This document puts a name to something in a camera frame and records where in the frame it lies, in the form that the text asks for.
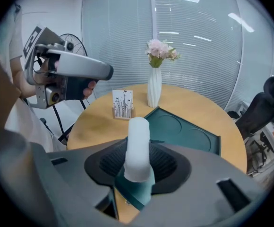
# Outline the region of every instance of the green tray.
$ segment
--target green tray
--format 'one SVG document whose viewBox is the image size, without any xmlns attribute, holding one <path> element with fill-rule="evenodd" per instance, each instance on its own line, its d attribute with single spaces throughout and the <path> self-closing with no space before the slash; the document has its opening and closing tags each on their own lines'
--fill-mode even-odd
<svg viewBox="0 0 274 227">
<path fill-rule="evenodd" d="M 221 154 L 221 137 L 156 107 L 145 116 L 150 123 L 150 139 L 173 145 Z"/>
</svg>

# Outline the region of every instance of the white vase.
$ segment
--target white vase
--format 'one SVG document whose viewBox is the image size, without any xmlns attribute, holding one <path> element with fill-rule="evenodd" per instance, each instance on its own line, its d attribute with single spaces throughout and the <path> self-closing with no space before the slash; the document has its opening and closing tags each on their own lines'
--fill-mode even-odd
<svg viewBox="0 0 274 227">
<path fill-rule="evenodd" d="M 151 72 L 147 84 L 147 104 L 152 108 L 156 108 L 158 106 L 161 94 L 161 86 L 162 79 L 160 67 L 151 67 Z"/>
</svg>

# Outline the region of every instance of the round wooden table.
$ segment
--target round wooden table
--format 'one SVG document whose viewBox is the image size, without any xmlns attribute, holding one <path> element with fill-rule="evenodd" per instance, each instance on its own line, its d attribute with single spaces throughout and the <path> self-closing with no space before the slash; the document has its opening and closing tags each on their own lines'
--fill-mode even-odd
<svg viewBox="0 0 274 227">
<path fill-rule="evenodd" d="M 136 117 L 144 117 L 153 108 L 147 105 L 147 85 L 125 88 L 133 90 Z M 246 172 L 247 158 L 242 136 L 228 114 L 210 99 L 185 88 L 163 85 L 159 106 L 217 136 L 221 136 L 221 157 Z M 113 119 L 112 92 L 104 95 L 84 110 L 68 139 L 68 149 L 77 149 L 127 137 L 128 121 Z M 121 222 L 130 222 L 137 214 L 132 205 L 116 194 Z"/>
</svg>

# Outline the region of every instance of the person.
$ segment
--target person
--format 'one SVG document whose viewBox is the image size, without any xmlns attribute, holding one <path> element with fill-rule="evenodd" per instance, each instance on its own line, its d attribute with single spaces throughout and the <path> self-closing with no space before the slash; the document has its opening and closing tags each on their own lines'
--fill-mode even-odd
<svg viewBox="0 0 274 227">
<path fill-rule="evenodd" d="M 0 23 L 0 64 L 10 81 L 20 91 L 20 97 L 9 114 L 5 129 L 20 133 L 28 141 L 42 145 L 46 152 L 66 150 L 66 146 L 58 141 L 23 101 L 24 98 L 35 95 L 35 86 L 28 84 L 21 66 L 20 57 L 23 53 L 21 24 L 21 7 L 13 4 Z M 48 63 L 45 61 L 40 71 L 47 69 Z M 47 80 L 41 73 L 35 73 L 34 79 L 40 83 L 45 83 Z M 95 85 L 96 82 L 92 81 L 88 88 L 84 89 L 86 98 L 92 94 Z"/>
</svg>

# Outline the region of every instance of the flower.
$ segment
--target flower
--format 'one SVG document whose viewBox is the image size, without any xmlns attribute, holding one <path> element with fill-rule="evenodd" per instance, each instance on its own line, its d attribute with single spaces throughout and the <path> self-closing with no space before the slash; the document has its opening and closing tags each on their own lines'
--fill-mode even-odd
<svg viewBox="0 0 274 227">
<path fill-rule="evenodd" d="M 160 67 L 164 59 L 173 61 L 180 57 L 175 48 L 157 39 L 150 40 L 147 43 L 146 54 L 148 55 L 150 65 L 154 68 Z"/>
</svg>

